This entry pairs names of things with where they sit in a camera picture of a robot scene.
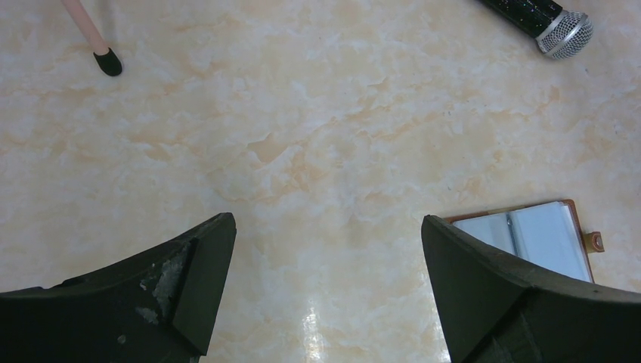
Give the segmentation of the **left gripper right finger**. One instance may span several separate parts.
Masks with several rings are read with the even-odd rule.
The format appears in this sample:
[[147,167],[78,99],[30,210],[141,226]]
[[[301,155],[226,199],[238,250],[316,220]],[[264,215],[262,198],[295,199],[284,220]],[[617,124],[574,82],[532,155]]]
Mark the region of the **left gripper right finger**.
[[638,362],[640,295],[492,247],[437,216],[421,238],[454,362]]

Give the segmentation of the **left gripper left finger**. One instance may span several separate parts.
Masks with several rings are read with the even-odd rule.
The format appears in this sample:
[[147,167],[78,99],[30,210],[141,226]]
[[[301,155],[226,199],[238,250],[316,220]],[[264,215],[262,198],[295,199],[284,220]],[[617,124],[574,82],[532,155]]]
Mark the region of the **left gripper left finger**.
[[208,353],[237,226],[220,213],[50,288],[1,295],[3,362],[197,362]]

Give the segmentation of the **brown leather card holder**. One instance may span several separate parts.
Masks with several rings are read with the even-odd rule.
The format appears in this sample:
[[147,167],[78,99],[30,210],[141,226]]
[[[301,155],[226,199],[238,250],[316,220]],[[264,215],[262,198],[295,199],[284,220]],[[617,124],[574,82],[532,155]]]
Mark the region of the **brown leather card holder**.
[[451,216],[446,221],[499,250],[590,283],[594,277],[588,255],[605,251],[600,232],[582,231],[571,199]]

